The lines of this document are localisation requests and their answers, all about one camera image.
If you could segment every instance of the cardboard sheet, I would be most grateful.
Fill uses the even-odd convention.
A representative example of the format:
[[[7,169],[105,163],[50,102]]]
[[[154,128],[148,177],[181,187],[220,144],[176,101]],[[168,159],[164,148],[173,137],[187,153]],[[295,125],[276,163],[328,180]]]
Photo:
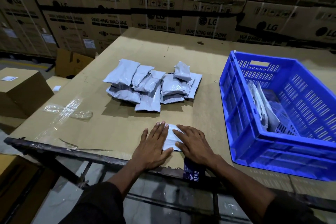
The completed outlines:
[[[164,120],[202,130],[214,152],[232,164],[219,90],[219,78],[231,50],[299,59],[336,92],[333,79],[336,56],[328,51],[233,43],[130,28],[45,104],[72,103],[78,106],[77,110],[93,112],[89,121],[60,119],[57,114],[36,111],[11,137],[61,147],[67,142],[78,149],[91,152],[95,149],[95,153],[128,160],[143,130]],[[194,73],[203,74],[195,99],[161,105],[160,113],[136,112],[134,105],[111,98],[105,91],[109,84],[102,82],[121,58],[165,72],[173,72],[174,65],[183,61]],[[173,152],[164,166],[183,168],[183,158],[181,152]]]

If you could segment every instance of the dark sleeve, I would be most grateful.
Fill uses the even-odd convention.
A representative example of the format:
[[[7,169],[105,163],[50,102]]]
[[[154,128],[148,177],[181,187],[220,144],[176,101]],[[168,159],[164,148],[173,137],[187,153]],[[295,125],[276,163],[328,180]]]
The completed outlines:
[[[59,224],[125,223],[123,198],[110,182],[85,189],[77,204]]]
[[[267,207],[264,224],[325,224],[312,209],[294,198],[277,196]]]

